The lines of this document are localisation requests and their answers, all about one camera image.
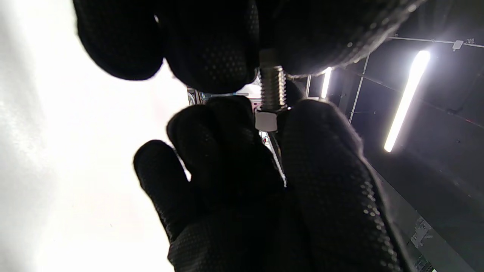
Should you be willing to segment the person's right hand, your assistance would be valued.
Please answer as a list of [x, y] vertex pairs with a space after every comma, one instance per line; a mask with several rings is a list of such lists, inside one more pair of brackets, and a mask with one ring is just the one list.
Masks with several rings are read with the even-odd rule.
[[91, 59], [123, 80], [147, 80], [166, 60], [199, 91], [253, 82], [259, 53], [292, 76], [319, 74], [368, 55], [421, 0], [74, 0]]

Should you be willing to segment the person's left hand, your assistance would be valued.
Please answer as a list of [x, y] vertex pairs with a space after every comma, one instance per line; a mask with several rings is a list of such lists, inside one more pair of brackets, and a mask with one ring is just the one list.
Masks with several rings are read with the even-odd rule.
[[339, 109], [301, 100], [283, 115], [283, 172], [245, 97], [215, 97], [169, 121], [171, 145], [133, 166], [176, 272], [411, 272], [382, 183]]

